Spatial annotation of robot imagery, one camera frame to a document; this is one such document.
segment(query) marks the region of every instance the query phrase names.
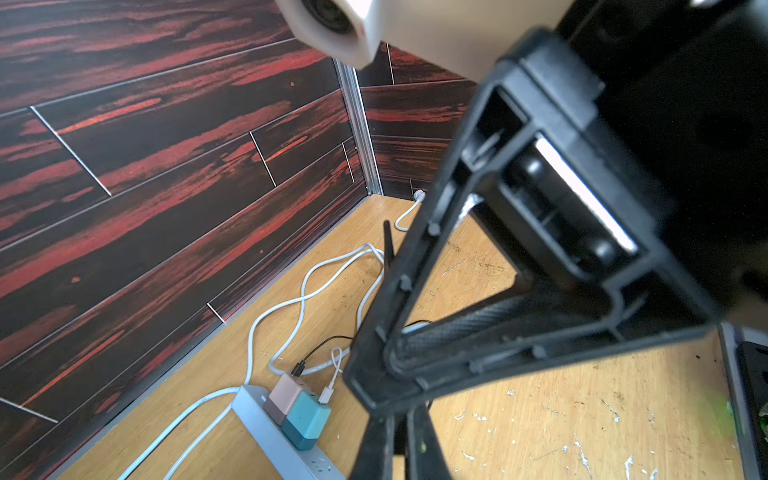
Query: power strip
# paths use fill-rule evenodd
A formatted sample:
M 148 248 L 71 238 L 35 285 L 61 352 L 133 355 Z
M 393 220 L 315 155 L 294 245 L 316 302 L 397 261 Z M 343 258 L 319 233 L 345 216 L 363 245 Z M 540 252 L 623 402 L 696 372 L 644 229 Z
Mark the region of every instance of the power strip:
M 259 444 L 278 473 L 286 480 L 346 480 L 317 445 L 299 451 L 280 427 L 264 412 L 269 391 L 243 385 L 232 401 L 232 410 Z

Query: wood-grain wall panel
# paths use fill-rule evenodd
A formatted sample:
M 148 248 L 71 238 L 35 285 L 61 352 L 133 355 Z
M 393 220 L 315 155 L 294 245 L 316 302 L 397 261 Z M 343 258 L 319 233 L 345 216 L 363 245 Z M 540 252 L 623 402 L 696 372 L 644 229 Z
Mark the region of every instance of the wood-grain wall panel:
M 27 480 L 50 475 L 219 326 L 221 321 L 207 306 L 200 308 L 87 402 L 58 424 L 51 424 L 53 428 L 10 465 L 0 466 L 0 478 Z
M 114 194 L 338 87 L 330 58 L 289 40 L 39 111 Z
M 392 45 L 389 46 L 389 59 L 392 62 L 392 76 L 396 84 L 464 79 L 461 75 L 445 70 Z
M 475 83 L 459 80 L 360 90 L 371 135 L 451 138 Z
M 66 416 L 351 185 L 338 146 L 0 369 L 0 396 Z
M 0 113 L 291 37 L 272 0 L 11 0 Z
M 0 365 L 272 188 L 245 134 L 6 250 L 0 256 Z
M 321 164 L 333 166 L 333 169 L 320 168 Z M 256 248 L 251 248 L 248 255 L 244 257 L 247 262 L 243 263 L 250 262 L 253 266 L 211 300 L 210 305 L 224 319 L 235 313 L 262 286 L 272 280 L 275 272 L 285 268 L 314 241 L 313 239 L 322 235 L 325 229 L 333 225 L 335 221 L 327 220 L 329 216 L 333 218 L 334 215 L 345 214 L 352 207 L 349 204 L 350 201 L 354 204 L 365 196 L 365 194 L 359 195 L 360 190 L 353 189 L 352 178 L 341 146 L 299 172 L 296 177 L 294 177 L 295 180 L 292 178 L 276 189 L 276 194 L 285 195 L 285 197 L 283 199 L 277 198 L 277 195 L 272 197 L 276 203 L 274 206 L 265 202 L 250 212 L 250 215 L 260 218 L 258 220 L 260 223 L 266 222 L 262 227 L 265 231 L 257 232 L 258 234 L 264 235 L 271 230 L 276 232 L 267 237 L 273 253 L 265 259 L 256 255 L 258 253 Z M 347 190 L 354 190 L 355 193 L 345 196 L 344 192 Z M 291 228 L 285 227 L 288 223 L 292 225 Z
M 342 194 L 326 205 L 301 229 L 283 241 L 273 251 L 273 255 L 255 265 L 219 296 L 211 300 L 211 306 L 225 319 L 231 317 L 275 277 L 275 272 L 281 272 L 287 268 L 367 194 L 365 181 L 358 181 L 347 187 Z
M 432 181 L 449 140 L 417 137 L 371 137 L 381 175 Z
M 380 85 L 391 85 L 392 67 L 389 65 L 389 52 L 387 44 L 382 42 L 379 50 L 370 65 L 363 70 L 357 71 L 357 84 L 360 87 L 377 87 Z
M 352 135 L 341 90 L 256 129 L 253 137 L 280 185 Z
M 0 117 L 0 248 L 106 197 L 31 111 Z
M 386 175 L 380 175 L 380 178 L 382 181 L 382 189 L 387 197 L 413 200 L 413 189 L 411 188 L 410 179 L 404 177 L 390 177 Z
M 0 471 L 56 425 L 0 402 Z

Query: black metal bracket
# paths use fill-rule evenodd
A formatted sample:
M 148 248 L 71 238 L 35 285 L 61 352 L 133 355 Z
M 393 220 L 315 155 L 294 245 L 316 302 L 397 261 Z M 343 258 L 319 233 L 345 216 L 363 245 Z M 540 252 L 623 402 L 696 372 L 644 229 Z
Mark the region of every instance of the black metal bracket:
M 396 451 L 408 452 L 409 474 L 427 472 L 422 465 L 434 472 L 409 478 L 449 478 L 444 465 L 435 469 L 442 454 L 423 408 L 430 399 L 694 338 L 720 318 L 659 238 L 674 205 L 601 121 L 594 100 L 602 88 L 544 30 L 510 50 L 478 86 L 353 342 L 343 375 L 371 420 L 351 478 L 388 478 Z M 472 206 L 517 270 L 515 285 L 402 333 Z M 388 225 L 385 245 L 391 256 Z M 403 419 L 408 444 L 396 450 Z M 416 455 L 414 441 L 426 453 Z

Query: black cable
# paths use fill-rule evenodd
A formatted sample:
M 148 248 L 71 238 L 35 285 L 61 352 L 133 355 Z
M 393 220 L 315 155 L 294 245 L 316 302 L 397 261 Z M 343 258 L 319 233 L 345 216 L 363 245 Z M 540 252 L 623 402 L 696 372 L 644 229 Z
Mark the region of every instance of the black cable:
M 431 321 L 431 320 L 427 320 L 427 319 L 424 319 L 424 320 L 416 320 L 415 322 L 413 322 L 413 323 L 410 323 L 410 324 L 409 324 L 409 325 L 407 325 L 407 326 L 410 326 L 410 325 L 414 325 L 414 324 L 416 324 L 416 323 L 422 323 L 422 322 L 433 323 L 433 321 Z M 307 353 L 307 354 L 306 354 L 306 356 L 305 356 L 305 357 L 302 359 L 302 361 L 301 361 L 301 362 L 298 362 L 298 363 L 297 363 L 297 364 L 296 364 L 296 365 L 293 367 L 293 370 L 291 370 L 291 375 L 293 375 L 293 376 L 299 376 L 299 375 L 301 375 L 301 373 L 304 371 L 304 368 L 305 368 L 305 366 L 306 366 L 306 361 L 307 361 L 308 359 L 310 359 L 310 357 L 312 356 L 312 354 L 313 354 L 313 353 L 315 353 L 315 352 L 316 352 L 316 351 L 317 351 L 317 350 L 318 350 L 318 349 L 319 349 L 321 346 L 325 345 L 326 343 L 328 343 L 330 340 L 333 340 L 333 339 L 347 339 L 347 340 L 354 340 L 354 338 L 352 338 L 351 336 L 346 336 L 346 335 L 334 335 L 334 336 L 329 336 L 328 338 L 326 338 L 325 340 L 323 340 L 323 341 L 322 341 L 322 342 L 321 342 L 321 343 L 320 343 L 318 346 L 316 346 L 315 348 L 313 348 L 311 352 Z
M 322 342 L 321 342 L 321 343 L 320 343 L 318 346 L 316 346 L 315 348 L 313 348 L 311 352 L 307 353 L 307 354 L 306 354 L 306 356 L 305 356 L 305 357 L 302 359 L 302 362 L 306 362 L 306 361 L 307 361 L 307 360 L 308 360 L 308 359 L 309 359 L 309 358 L 312 356 L 312 354 L 313 354 L 313 353 L 315 353 L 315 352 L 317 351 L 317 349 L 318 349 L 318 348 L 320 348 L 321 346 L 325 345 L 326 343 L 328 343 L 329 341 L 331 341 L 331 340 L 333 340 L 333 339 L 347 339 L 347 340 L 353 340 L 353 338 L 352 338 L 351 336 L 346 336 L 346 335 L 334 335 L 334 336 L 329 336 L 328 338 L 326 338 L 325 340 L 323 340 L 323 341 L 322 341 Z
M 416 320 L 414 323 L 409 323 L 409 324 L 408 324 L 408 325 L 406 325 L 406 326 L 415 325 L 415 324 L 417 324 L 417 323 L 421 323 L 421 322 L 434 323 L 434 322 L 433 322 L 433 321 L 431 321 L 431 320 L 427 320 L 427 319 L 424 319 L 424 320 Z

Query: panel seam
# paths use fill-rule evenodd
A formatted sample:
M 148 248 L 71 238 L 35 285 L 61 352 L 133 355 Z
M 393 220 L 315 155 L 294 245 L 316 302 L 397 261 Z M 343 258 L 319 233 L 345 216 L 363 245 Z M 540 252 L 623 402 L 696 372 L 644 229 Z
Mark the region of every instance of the panel seam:
M 386 42 L 386 57 L 389 60 L 389 73 L 392 75 L 392 84 L 395 84 L 395 72 L 392 69 L 392 54 L 389 53 L 389 42 Z
M 352 175 L 352 165 L 349 164 L 349 157 L 346 154 L 346 148 L 344 148 L 344 142 L 341 143 L 341 149 L 344 150 L 344 158 L 346 159 L 346 166 L 349 168 L 349 176 L 352 177 L 352 183 L 355 183 L 355 176 Z
M 221 322 L 222 322 L 222 323 L 227 323 L 227 322 L 225 322 L 225 321 L 224 321 L 224 319 L 223 319 L 223 318 L 221 318 L 221 315 L 219 315 L 219 313 L 216 311 L 216 309 L 215 309 L 215 308 L 213 308 L 213 307 L 210 305 L 210 302 L 207 302 L 207 303 L 206 303 L 206 305 L 208 305 L 208 308 L 210 308 L 210 311 L 211 311 L 211 312 L 213 312 L 213 313 L 214 313 L 214 315 L 215 315 L 216 317 L 218 317 L 218 319 L 219 319 L 219 320 L 221 320 Z
M 40 112 L 38 111 L 38 109 L 33 106 L 30 106 L 29 109 L 32 110 L 32 113 L 37 115 L 37 117 L 40 119 L 41 122 L 43 122 L 46 128 L 49 129 L 49 131 L 54 135 L 54 137 L 58 139 L 59 143 L 61 143 L 61 145 L 69 151 L 72 157 L 74 157 L 74 159 L 78 161 L 78 163 L 85 169 L 85 171 L 87 171 L 88 174 L 91 175 L 91 177 L 93 177 L 94 180 L 96 180 L 96 183 L 99 184 L 99 186 L 101 186 L 101 188 L 103 188 L 105 192 L 107 192 L 107 195 L 111 197 L 112 193 L 104 186 L 101 180 L 98 179 L 98 177 L 91 171 L 91 169 L 88 168 L 88 165 L 85 164 L 85 162 L 80 158 L 80 156 L 77 155 L 74 152 L 74 150 L 72 150 L 72 147 L 70 147 L 69 144 L 65 142 L 63 138 L 61 138 L 61 135 L 59 135 L 56 132 L 56 130 L 51 126 L 51 124 L 49 124 L 48 121 L 45 120 L 45 118 L 43 118 L 42 115 L 40 115 Z
M 0 397 L 0 402 L 3 402 L 4 404 L 6 404 L 8 406 L 11 406 L 11 407 L 14 407 L 16 409 L 23 410 L 23 411 L 25 411 L 27 413 L 31 413 L 32 415 L 34 415 L 34 416 L 36 416 L 36 417 L 38 417 L 40 419 L 48 420 L 49 422 L 53 422 L 53 423 L 58 423 L 58 420 L 56 420 L 56 419 L 52 419 L 51 417 L 49 417 L 47 415 L 43 415 L 40 412 L 36 412 L 35 410 L 28 409 L 27 407 L 21 406 L 18 403 L 13 403 L 10 400 L 4 399 L 2 397 Z
M 253 144 L 256 145 L 256 151 L 259 152 L 259 157 L 261 157 L 261 161 L 264 163 L 264 168 L 266 168 L 266 172 L 270 175 L 270 180 L 272 180 L 272 185 L 277 187 L 277 184 L 275 183 L 275 177 L 272 176 L 272 172 L 270 172 L 270 168 L 266 165 L 266 158 L 264 158 L 264 155 L 261 153 L 261 149 L 259 148 L 259 144 L 256 143 L 256 138 L 253 136 L 253 132 L 249 131 L 250 139 L 253 140 Z

